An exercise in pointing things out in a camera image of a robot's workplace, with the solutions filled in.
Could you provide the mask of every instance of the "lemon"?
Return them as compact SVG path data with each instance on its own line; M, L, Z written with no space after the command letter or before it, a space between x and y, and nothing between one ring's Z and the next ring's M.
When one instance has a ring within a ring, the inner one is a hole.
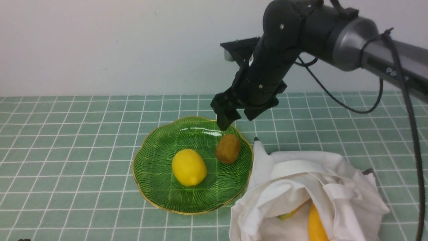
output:
M175 154L172 172L184 186L196 186L207 176L207 167L202 157L192 149L184 149Z

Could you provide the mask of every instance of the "kiwi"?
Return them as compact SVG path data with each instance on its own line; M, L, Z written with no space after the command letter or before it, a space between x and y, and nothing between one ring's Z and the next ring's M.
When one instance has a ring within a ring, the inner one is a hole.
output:
M238 159L240 151L240 139L234 134L226 134L217 145L216 157L222 163L232 164Z

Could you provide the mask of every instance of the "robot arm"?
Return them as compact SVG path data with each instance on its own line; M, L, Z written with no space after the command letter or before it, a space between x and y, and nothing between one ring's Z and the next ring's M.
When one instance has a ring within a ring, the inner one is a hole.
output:
M343 71L366 69L400 87L390 50L376 39L376 24L332 3L274 0L265 10L261 37L221 44L240 66L232 86L211 102L221 130L241 118L236 109L251 121L278 105L276 95L287 88L282 80L302 52ZM428 50L394 42L410 93L428 103Z

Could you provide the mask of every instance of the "green plate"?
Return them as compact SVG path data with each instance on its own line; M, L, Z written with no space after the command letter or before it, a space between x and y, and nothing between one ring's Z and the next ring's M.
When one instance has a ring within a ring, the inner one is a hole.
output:
M221 137L233 133L241 152L232 164L215 157ZM181 185L172 173L172 159L183 149L194 149L204 159L207 176L195 187ZM253 150L235 127L220 131L214 120L186 117L150 133L133 162L133 175L142 196L155 207L179 214L203 214L237 197L247 186Z

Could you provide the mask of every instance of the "white grout line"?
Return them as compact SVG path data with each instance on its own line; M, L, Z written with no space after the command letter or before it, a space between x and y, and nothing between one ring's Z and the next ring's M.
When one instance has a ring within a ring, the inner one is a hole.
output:
M120 122L120 124L119 124L119 128L117 129L117 133L119 133L119 131L120 131L120 126L122 125L122 121L123 121L123 117L124 117L124 115L125 115L125 110L126 110L126 105L127 105L127 104L128 104L128 102L125 102L125 107L124 107L123 112L122 112L122 118L121 118L121 120L120 120L121 122ZM116 145L116 141L117 141L117 137L118 137L117 133L116 133L116 136L115 136L115 138L114 138L113 146L115 146L115 145ZM101 191L101 190L102 190L102 188L103 188L104 181L105 181L106 176L107 176L107 171L108 171L108 167L109 167L109 165L110 165L110 161L111 161L112 156L113 156L113 150L111 151L111 153L110 153L110 157L109 157L109 160L108 160L108 162L107 162L107 167L106 167L106 170L105 170L105 172L104 172L103 180L101 181L101 185L100 185L100 191ZM96 201L95 201L95 208L94 208L94 211L92 212L92 215L91 215L91 220L90 220L90 222L89 222L89 228L91 227L91 225L92 225L92 221L94 220L95 210L96 210L96 208L97 208L98 201L99 201L99 199L100 199L100 194L101 194L101 192L97 195L97 199L96 199ZM88 230L87 230L87 232L86 232L85 240L87 240L87 239L88 239L88 234L89 234L89 229L88 229Z
M366 105L366 103L364 102L364 99L363 99L363 97L362 97L361 95L360 95L360 98L361 98L361 101L364 103L364 105ZM373 124L374 124L374 126L376 127L376 123L373 121L373 119L372 119L371 115L370 115L370 114L368 114L368 116L370 117L370 119L372 120L372 123L373 123ZM378 135L380 136L380 138L382 139L382 136L380 135L379 130L378 130L378 129L376 129L376 131L377 131L377 134L378 134ZM362 138L361 138L361 135L360 135L359 130L357 130L357 132L358 132L358 136L359 136L359 138L360 138L360 139L362 139ZM367 153L367 155L368 155L368 157L369 157L369 160L370 160L370 163L371 163L371 165L372 165L372 167L373 167L373 170L374 170L375 172L377 172L376 168L374 167L373 160L372 160L371 156L369 155L369 152L367 151L366 144L365 144L364 142L362 142L362 144L363 144L363 147L364 147L364 151ZM384 145L385 149L387 150L387 152L388 152L388 154L389 154L388 148L386 147L385 143L384 143L383 145ZM385 196L385 198L386 198L386 201L387 201L388 203L391 203L391 201L389 200L388 195L387 195L387 194L386 194L386 192L385 192L385 188L384 188L384 186L382 185L382 182L381 182L380 178L377 178L377 180L378 180L378 183L379 183L380 188L382 189L382 191L383 191L383 193L384 193L384 196ZM399 221L399 219L398 219L397 214L395 213L394 208L392 208L392 207L391 207L391 208L390 208L390 211L391 211L392 215L394 216L395 220L397 220L397 222L398 222L398 227L400 228L400 231L401 231L401 233L403 234L403 238L404 238L404 240L405 240L405 241L407 241L407 237L406 237L406 235L404 234L403 227L402 227L402 226L401 226L401 224L400 224L400 221Z

